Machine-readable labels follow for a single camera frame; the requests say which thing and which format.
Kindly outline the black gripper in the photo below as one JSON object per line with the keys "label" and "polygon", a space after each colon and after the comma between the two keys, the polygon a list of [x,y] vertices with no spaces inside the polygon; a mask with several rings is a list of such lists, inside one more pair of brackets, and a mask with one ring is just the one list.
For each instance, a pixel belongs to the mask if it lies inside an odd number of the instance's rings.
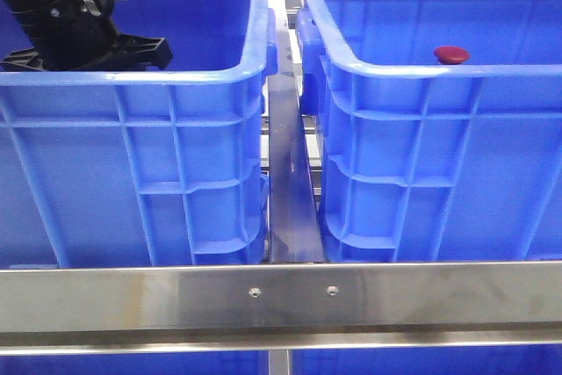
{"label": "black gripper", "polygon": [[173,57],[164,38],[122,33],[114,0],[4,0],[32,46],[8,53],[7,71],[165,69]]}

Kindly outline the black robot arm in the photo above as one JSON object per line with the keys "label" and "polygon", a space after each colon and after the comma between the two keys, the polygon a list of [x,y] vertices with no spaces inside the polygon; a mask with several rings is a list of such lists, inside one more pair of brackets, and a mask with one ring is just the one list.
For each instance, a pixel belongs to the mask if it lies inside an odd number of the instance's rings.
{"label": "black robot arm", "polygon": [[1,61],[7,71],[165,69],[173,54],[164,38],[122,33],[112,20],[120,0],[2,0],[31,42]]}

